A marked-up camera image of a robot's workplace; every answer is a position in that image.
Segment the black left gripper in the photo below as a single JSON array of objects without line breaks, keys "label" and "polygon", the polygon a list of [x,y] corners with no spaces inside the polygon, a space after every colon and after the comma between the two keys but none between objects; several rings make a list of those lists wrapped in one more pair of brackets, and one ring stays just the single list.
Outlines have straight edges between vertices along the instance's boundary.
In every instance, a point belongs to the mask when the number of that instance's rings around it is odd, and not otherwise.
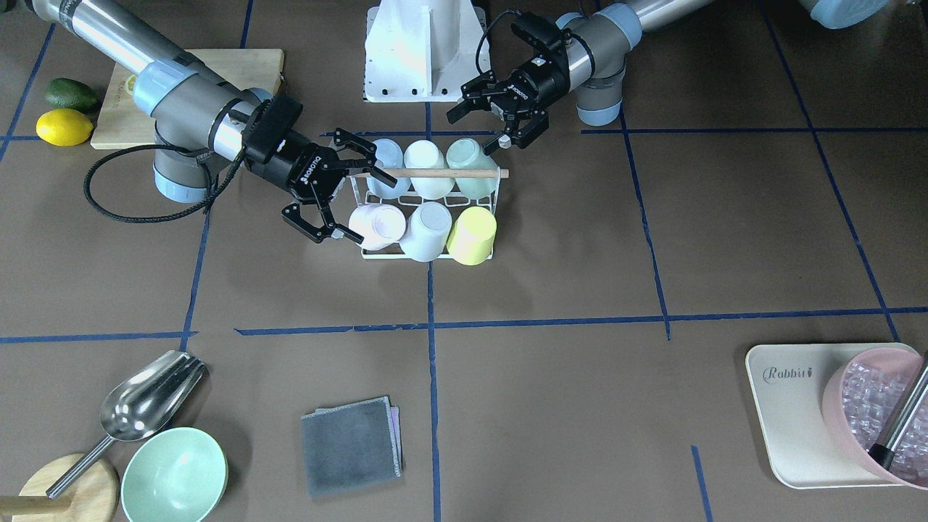
[{"label": "black left gripper", "polygon": [[[464,83],[462,99],[445,115],[449,123],[456,123],[474,110],[485,110],[501,121],[512,121],[484,143],[484,155],[512,146],[526,149],[550,128],[548,113],[542,110],[566,96],[570,86],[566,57],[538,55],[514,69],[507,79],[500,80],[493,70],[487,70]],[[528,121],[520,128],[521,120]]]}]

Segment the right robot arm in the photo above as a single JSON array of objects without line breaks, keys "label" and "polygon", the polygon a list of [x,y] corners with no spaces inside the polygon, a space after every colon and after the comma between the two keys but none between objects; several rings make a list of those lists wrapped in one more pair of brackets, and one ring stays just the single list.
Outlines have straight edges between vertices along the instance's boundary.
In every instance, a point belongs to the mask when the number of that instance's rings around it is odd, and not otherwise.
[{"label": "right robot arm", "polygon": [[106,211],[91,194],[99,165],[83,182],[97,212],[124,223],[162,223],[209,211],[241,167],[291,195],[282,217],[314,242],[363,236],[338,223],[331,204],[349,175],[368,173],[394,186],[376,165],[376,146],[338,128],[332,146],[294,130],[304,107],[288,94],[241,90],[114,1],[30,1],[30,11],[56,22],[136,74],[133,100],[156,123],[150,149],[160,192],[189,208],[162,217]]}]

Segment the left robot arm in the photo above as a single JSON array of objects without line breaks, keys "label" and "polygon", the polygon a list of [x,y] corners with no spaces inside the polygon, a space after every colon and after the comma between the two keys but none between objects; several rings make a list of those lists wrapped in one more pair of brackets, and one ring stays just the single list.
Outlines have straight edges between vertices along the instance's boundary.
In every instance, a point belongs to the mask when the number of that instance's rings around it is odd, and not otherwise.
[{"label": "left robot arm", "polygon": [[548,109],[571,93],[583,123],[607,125],[622,109],[627,56],[644,34],[704,6],[703,1],[623,1],[556,20],[514,10],[510,27],[531,47],[530,59],[506,78],[478,66],[477,76],[461,87],[460,101],[447,110],[447,121],[456,123],[478,110],[500,119],[500,132],[481,147],[488,155],[530,146],[550,126]]}]

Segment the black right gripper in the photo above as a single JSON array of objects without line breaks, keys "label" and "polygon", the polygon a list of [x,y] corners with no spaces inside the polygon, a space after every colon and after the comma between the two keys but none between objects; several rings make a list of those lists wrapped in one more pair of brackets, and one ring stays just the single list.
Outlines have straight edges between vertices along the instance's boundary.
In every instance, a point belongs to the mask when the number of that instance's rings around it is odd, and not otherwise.
[{"label": "black right gripper", "polygon": [[[315,244],[328,239],[347,239],[361,245],[365,237],[348,225],[338,223],[327,202],[319,206],[298,199],[333,199],[346,176],[355,171],[394,188],[397,179],[376,165],[377,146],[343,128],[334,130],[331,146],[321,146],[301,133],[289,131],[285,138],[262,149],[267,137],[256,130],[245,133],[246,166],[252,174],[295,198],[281,210],[283,220]],[[355,157],[342,159],[339,152],[344,149],[354,152]],[[318,209],[322,219],[320,225],[302,217],[305,206]]]}]

